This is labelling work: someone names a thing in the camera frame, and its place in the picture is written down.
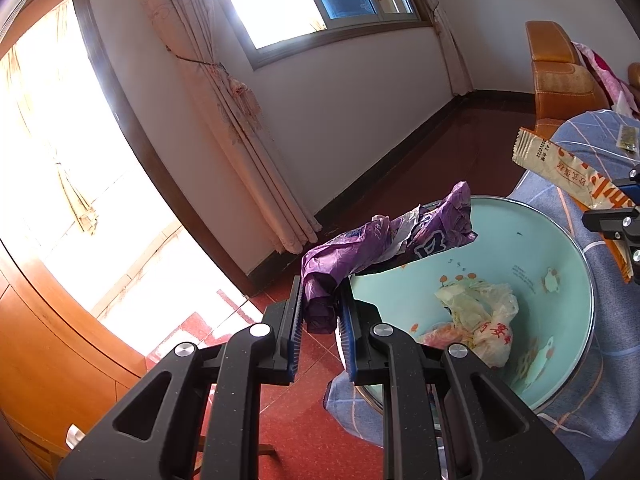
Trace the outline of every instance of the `light blue trash bin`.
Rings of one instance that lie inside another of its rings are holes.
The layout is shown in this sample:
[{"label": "light blue trash bin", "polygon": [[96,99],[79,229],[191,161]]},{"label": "light blue trash bin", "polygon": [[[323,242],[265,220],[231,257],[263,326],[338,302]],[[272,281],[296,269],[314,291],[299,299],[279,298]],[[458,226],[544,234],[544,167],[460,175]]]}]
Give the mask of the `light blue trash bin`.
[{"label": "light blue trash bin", "polygon": [[[375,304],[382,320],[420,335],[450,315],[434,295],[460,281],[509,283],[520,311],[503,380],[534,411],[563,388],[586,355],[594,323],[594,290],[584,254],[564,229],[532,207],[473,197],[478,239],[380,274],[353,276],[353,297]],[[382,409],[382,388],[358,389]]]}]

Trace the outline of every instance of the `sofa armrest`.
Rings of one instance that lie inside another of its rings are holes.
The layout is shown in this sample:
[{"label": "sofa armrest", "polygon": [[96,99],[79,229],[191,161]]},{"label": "sofa armrest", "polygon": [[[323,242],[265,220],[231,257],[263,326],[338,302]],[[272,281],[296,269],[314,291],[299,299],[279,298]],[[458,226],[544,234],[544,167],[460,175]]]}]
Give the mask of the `sofa armrest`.
[{"label": "sofa armrest", "polygon": [[527,22],[525,28],[531,60],[580,64],[578,51],[556,22]]},{"label": "sofa armrest", "polygon": [[640,63],[632,63],[629,65],[629,84],[640,91]]},{"label": "sofa armrest", "polygon": [[534,61],[536,116],[565,121],[582,113],[609,108],[604,90],[583,66]]}]

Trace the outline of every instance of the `window frame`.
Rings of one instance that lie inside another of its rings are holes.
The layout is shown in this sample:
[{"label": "window frame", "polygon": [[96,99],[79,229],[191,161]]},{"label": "window frame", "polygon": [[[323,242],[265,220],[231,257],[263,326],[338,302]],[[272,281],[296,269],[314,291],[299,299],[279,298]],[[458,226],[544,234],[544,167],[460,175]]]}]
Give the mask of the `window frame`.
[{"label": "window frame", "polygon": [[[368,36],[369,34],[379,34],[381,32],[389,32],[393,30],[402,30],[406,28],[433,27],[433,15],[427,7],[424,0],[408,0],[413,12],[411,13],[393,13],[386,14],[382,12],[377,0],[370,0],[376,9],[375,14],[370,14],[374,19],[361,19],[360,16],[352,18],[339,18],[344,24],[340,27],[326,28],[318,30],[288,40],[282,40],[264,47],[256,48],[251,40],[249,33],[244,27],[244,23],[238,16],[236,8],[231,0],[217,0],[222,7],[225,16],[234,30],[236,37],[249,64],[254,70],[266,66],[275,61],[285,59],[305,50],[335,43],[336,41],[349,40],[360,36]],[[326,9],[324,6],[320,8],[322,16],[326,18]]]}]

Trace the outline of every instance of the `curtain tieback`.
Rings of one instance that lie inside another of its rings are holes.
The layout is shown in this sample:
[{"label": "curtain tieback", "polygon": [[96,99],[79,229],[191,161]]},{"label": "curtain tieback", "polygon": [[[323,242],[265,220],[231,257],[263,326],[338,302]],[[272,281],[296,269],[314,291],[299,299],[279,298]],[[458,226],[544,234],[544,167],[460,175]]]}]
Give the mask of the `curtain tieback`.
[{"label": "curtain tieback", "polygon": [[214,73],[215,78],[221,79],[223,82],[228,83],[225,86],[227,86],[229,93],[240,108],[240,111],[244,114],[245,117],[247,117],[247,119],[249,119],[249,122],[254,128],[260,128],[260,121],[258,120],[258,117],[262,113],[262,109],[258,104],[258,99],[256,99],[254,92],[247,85],[231,76],[222,63],[209,63],[206,61],[200,61],[198,59],[189,59],[188,57],[179,56],[173,50],[171,50],[169,46],[165,45],[165,47],[178,59],[204,65],[209,71],[212,71]]}]

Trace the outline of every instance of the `crumpled plastic bag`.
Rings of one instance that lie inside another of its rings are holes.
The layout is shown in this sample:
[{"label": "crumpled plastic bag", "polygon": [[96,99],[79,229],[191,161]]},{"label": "crumpled plastic bag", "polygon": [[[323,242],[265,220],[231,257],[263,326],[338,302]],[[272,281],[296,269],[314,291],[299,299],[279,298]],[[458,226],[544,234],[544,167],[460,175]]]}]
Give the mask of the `crumpled plastic bag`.
[{"label": "crumpled plastic bag", "polygon": [[513,343],[510,323],[518,313],[518,300],[511,287],[506,283],[455,283],[440,288],[435,295],[449,307],[453,321],[422,336],[427,341],[423,344],[444,348],[451,343],[464,343],[487,366],[502,368]]},{"label": "crumpled plastic bag", "polygon": [[334,292],[346,277],[383,272],[475,239],[471,192],[466,182],[459,182],[435,210],[421,205],[393,221],[374,216],[371,222],[310,249],[302,259],[306,330],[335,331]]},{"label": "crumpled plastic bag", "polygon": [[473,332],[455,326],[453,321],[443,323],[437,328],[417,338],[418,343],[444,350],[451,343],[467,343],[474,338]]}]

